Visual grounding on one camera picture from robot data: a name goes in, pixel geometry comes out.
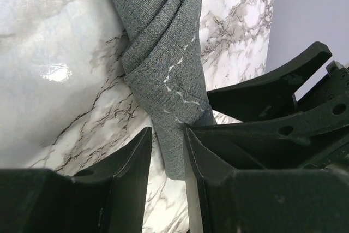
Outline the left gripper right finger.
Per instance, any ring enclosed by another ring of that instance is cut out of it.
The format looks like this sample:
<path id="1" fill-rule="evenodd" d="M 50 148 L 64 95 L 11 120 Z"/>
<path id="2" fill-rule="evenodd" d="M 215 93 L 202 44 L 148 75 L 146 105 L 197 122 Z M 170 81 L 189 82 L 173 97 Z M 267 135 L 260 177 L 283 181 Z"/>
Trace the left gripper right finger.
<path id="1" fill-rule="evenodd" d="M 190 128 L 184 132 L 184 163 L 190 232 L 234 232 L 232 167 Z"/>

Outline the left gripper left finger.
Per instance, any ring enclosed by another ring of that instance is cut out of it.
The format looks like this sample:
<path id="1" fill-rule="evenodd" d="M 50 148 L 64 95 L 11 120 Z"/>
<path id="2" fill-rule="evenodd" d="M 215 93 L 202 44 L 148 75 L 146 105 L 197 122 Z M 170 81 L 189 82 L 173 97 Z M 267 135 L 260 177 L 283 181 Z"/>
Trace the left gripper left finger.
<path id="1" fill-rule="evenodd" d="M 74 232 L 141 232 L 152 130 L 74 175 Z"/>

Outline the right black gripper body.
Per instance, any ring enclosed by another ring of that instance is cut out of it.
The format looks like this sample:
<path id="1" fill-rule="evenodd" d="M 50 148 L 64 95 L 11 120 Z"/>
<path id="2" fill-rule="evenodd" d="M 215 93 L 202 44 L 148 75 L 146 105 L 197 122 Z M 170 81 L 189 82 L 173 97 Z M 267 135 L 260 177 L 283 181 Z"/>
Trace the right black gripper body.
<path id="1" fill-rule="evenodd" d="M 327 74 L 297 102 L 298 112 L 314 109 L 348 91 L 348 68 L 331 61 L 326 70 Z"/>

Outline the grey cloth napkin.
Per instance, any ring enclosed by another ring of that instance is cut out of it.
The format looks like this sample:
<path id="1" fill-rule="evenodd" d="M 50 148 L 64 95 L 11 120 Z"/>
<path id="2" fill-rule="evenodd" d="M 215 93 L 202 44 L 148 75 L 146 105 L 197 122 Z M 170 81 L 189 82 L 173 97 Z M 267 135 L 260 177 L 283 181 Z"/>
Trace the grey cloth napkin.
<path id="1" fill-rule="evenodd" d="M 153 121 L 167 177 L 183 180 L 185 127 L 216 123 L 201 63 L 202 0 L 113 2 L 130 41 L 125 82 Z"/>

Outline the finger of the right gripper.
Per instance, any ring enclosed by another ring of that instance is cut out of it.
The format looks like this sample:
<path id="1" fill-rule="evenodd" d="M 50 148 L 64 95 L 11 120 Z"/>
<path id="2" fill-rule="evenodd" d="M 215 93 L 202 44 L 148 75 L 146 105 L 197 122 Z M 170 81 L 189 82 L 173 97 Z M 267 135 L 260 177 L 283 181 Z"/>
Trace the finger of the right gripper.
<path id="1" fill-rule="evenodd" d="M 189 128 L 237 169 L 324 168 L 348 155 L 348 99 L 267 121 Z"/>
<path id="2" fill-rule="evenodd" d="M 295 92 L 332 53 L 316 41 L 291 61 L 259 77 L 207 92 L 212 109 L 240 121 L 264 121 L 294 113 Z"/>

